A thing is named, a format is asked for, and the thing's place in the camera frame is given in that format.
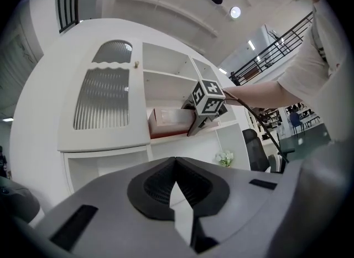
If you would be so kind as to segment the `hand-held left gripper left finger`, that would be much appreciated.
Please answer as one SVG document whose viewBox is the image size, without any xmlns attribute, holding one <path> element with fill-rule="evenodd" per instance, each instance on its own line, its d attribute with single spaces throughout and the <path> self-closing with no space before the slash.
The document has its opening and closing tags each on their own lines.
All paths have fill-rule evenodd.
<svg viewBox="0 0 354 258">
<path fill-rule="evenodd" d="M 78 257 L 192 257 L 169 206 L 175 158 L 100 176 L 62 201 L 36 226 Z"/>
</svg>

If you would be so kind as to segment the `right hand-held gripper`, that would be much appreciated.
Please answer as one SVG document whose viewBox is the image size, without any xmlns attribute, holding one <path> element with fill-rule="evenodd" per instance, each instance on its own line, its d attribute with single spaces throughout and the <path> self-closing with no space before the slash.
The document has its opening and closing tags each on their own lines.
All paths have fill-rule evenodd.
<svg viewBox="0 0 354 258">
<path fill-rule="evenodd" d="M 181 109 L 191 110 L 194 120 L 187 136 L 196 135 L 203 127 L 220 125 L 220 116 L 228 112 L 226 96 L 219 84 L 213 80 L 199 79 Z"/>
</svg>

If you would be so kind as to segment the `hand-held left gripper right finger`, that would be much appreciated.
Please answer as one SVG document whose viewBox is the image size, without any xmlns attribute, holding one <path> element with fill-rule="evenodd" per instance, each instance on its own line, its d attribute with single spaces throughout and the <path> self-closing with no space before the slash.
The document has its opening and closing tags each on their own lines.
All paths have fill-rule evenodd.
<svg viewBox="0 0 354 258">
<path fill-rule="evenodd" d="M 191 203 L 191 235 L 177 257 L 267 257 L 281 216 L 272 209 L 283 175 L 176 158 L 176 178 Z"/>
</svg>

